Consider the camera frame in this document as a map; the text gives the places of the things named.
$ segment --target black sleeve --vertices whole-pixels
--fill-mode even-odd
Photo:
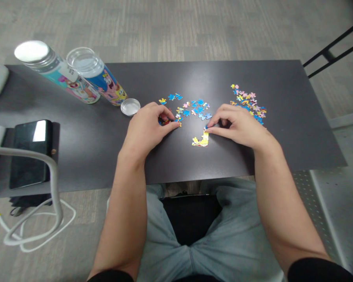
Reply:
[[[120,270],[105,270],[101,273],[94,275],[88,282],[133,282],[132,277]]]
[[[291,265],[287,279],[289,282],[353,282],[353,275],[334,262],[322,258],[303,258]]]

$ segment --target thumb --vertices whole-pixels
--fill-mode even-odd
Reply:
[[[221,128],[221,127],[209,127],[207,129],[208,133],[213,133],[222,137],[226,137],[229,139],[233,138],[233,131],[230,129],[226,129],[226,128]]]
[[[173,121],[168,123],[167,125],[162,126],[162,131],[164,135],[166,135],[166,134],[169,134],[174,129],[178,128],[179,126],[180,126],[180,122]]]

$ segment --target lap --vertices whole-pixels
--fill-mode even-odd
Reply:
[[[255,183],[241,179],[203,181],[202,193],[215,194],[222,206],[207,235],[191,247],[175,237],[159,197],[164,187],[147,186],[147,238],[138,281],[174,281],[211,275],[221,281],[281,281],[256,203]]]

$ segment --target phone screen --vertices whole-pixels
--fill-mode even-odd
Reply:
[[[15,127],[14,148],[51,155],[52,123],[49,120],[24,123]],[[9,188],[16,189],[49,179],[45,162],[29,157],[12,157]]]

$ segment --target power cord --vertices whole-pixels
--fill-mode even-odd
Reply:
[[[23,252],[30,253],[32,251],[35,251],[36,249],[39,249],[40,247],[42,247],[43,245],[48,243],[51,239],[53,239],[56,235],[58,235],[61,231],[63,231],[76,217],[76,210],[74,208],[72,208],[68,203],[61,200],[59,197],[58,186],[57,186],[58,167],[57,167],[56,162],[52,158],[50,158],[49,156],[46,156],[44,154],[40,154],[40,153],[33,152],[33,151],[11,149],[11,148],[2,148],[2,147],[0,147],[0,155],[31,157],[34,159],[44,161],[50,169],[50,186],[51,186],[51,198],[50,199],[44,201],[39,206],[37,206],[35,209],[33,209],[31,212],[29,212],[29,214],[24,216],[11,229],[8,228],[8,226],[6,225],[6,223],[4,222],[2,217],[0,216],[0,224],[4,228],[4,230],[7,232],[7,234],[4,237],[4,244],[7,246],[20,246],[20,248]],[[53,207],[54,207],[55,213],[49,213],[49,212],[36,213],[41,207],[43,207],[45,204],[49,203],[50,201],[53,202]],[[37,246],[33,249],[26,249],[24,247],[24,244],[40,240],[42,238],[45,238],[45,237],[51,235],[63,223],[63,210],[61,207],[61,203],[63,203],[70,210],[72,210],[72,212],[73,212],[72,219],[66,225],[64,225],[61,229],[59,229],[55,234],[53,234],[50,238],[48,238],[45,242],[40,244],[39,246]],[[48,232],[24,239],[22,237],[23,237],[23,233],[24,233],[25,223],[33,215],[54,215],[54,216],[56,216],[56,222],[55,222],[54,226]],[[15,231],[19,227],[21,227],[20,228],[20,235],[17,235],[17,234],[15,234]]]

